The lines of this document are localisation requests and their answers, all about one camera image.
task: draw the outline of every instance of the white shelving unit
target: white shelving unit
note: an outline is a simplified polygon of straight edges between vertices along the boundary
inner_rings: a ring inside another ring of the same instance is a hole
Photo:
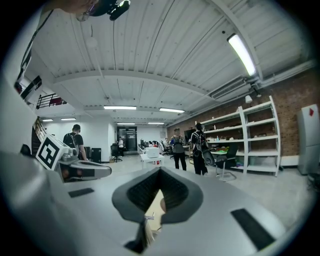
[[[241,119],[241,125],[233,126],[233,127],[225,127],[222,129],[216,130],[209,130],[205,131],[205,134],[212,134],[218,133],[223,131],[241,129],[243,132],[243,139],[234,139],[234,140],[219,140],[219,141],[210,141],[213,144],[220,144],[220,143],[244,143],[244,151],[238,151],[237,156],[244,157],[243,166],[234,167],[235,169],[243,170],[243,174],[245,175],[247,171],[256,171],[256,172],[272,172],[275,176],[278,175],[279,165],[280,165],[280,158],[281,158],[281,137],[280,137],[280,126],[278,115],[275,107],[275,103],[271,96],[269,96],[270,101],[249,107],[246,109],[242,109],[242,107],[238,107],[238,110],[234,113],[227,114],[224,116],[220,116],[217,118],[213,118],[211,120],[207,120],[201,122],[203,125],[212,125],[214,123],[222,122],[225,120],[239,118]],[[270,109],[272,112],[272,118],[261,120],[261,121],[254,121],[248,122],[248,115],[259,112],[265,109]],[[256,137],[250,138],[250,127],[259,126],[264,124],[274,123],[274,130],[275,135],[263,136],[263,137]],[[276,148],[274,149],[259,149],[259,150],[251,150],[251,142],[254,141],[264,141],[264,140],[276,140]],[[264,163],[258,164],[259,161],[252,161],[254,164],[249,164],[250,158],[254,157],[271,157],[271,159]]]

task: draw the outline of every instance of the glass door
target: glass door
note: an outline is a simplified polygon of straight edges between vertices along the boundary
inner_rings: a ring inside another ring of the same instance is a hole
[[[117,141],[122,138],[127,151],[137,151],[137,127],[118,127]]]

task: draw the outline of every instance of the black t-shirt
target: black t-shirt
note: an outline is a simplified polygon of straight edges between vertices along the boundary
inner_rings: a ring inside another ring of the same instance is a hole
[[[75,132],[70,132],[70,133],[67,133],[66,135],[64,135],[64,137],[63,137],[64,142],[67,140],[67,137],[69,135],[73,136],[75,148],[78,152],[78,158],[81,160],[82,154],[80,152],[80,146],[84,144],[84,139],[82,138],[82,136],[80,134],[76,134]]]

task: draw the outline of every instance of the red brick wall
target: red brick wall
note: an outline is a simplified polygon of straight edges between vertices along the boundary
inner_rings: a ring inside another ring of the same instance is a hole
[[[194,116],[188,120],[182,121],[178,124],[167,128],[167,135],[170,138],[174,134],[175,128],[180,128],[181,134],[184,131],[195,127],[195,121],[203,122],[211,119],[212,117],[218,118],[237,110],[237,107],[242,106],[243,109],[253,107],[255,105],[269,101],[271,95],[275,104],[277,115],[279,118],[280,134],[281,134],[281,155],[282,156],[295,156],[299,154],[299,133],[297,112],[306,106],[317,104],[320,109],[320,81],[314,70],[308,70],[300,73],[287,80],[278,82],[260,90],[262,97],[252,97],[253,102],[249,105],[246,104],[245,99],[237,99],[230,103],[226,103],[217,108]],[[259,111],[248,116],[249,121],[259,121],[272,117],[270,110]],[[240,118],[230,119],[224,122],[215,124],[217,129],[241,124]],[[257,125],[250,128],[250,135],[259,135],[266,133],[271,135],[273,124]],[[237,130],[224,131],[213,133],[213,135],[239,138],[240,133]],[[252,149],[259,148],[275,148],[275,140],[262,140],[254,141],[251,143]]]

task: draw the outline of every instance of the black backpack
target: black backpack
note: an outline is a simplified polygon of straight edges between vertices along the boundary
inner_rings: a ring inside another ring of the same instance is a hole
[[[72,149],[77,149],[76,138],[71,133],[68,133],[66,135],[65,139],[63,140],[63,143]]]
[[[203,133],[201,133],[199,137],[196,139],[195,147],[197,150],[193,153],[194,156],[198,157],[200,153],[202,153],[202,157],[207,165],[215,165],[215,159],[208,148],[206,137]]]

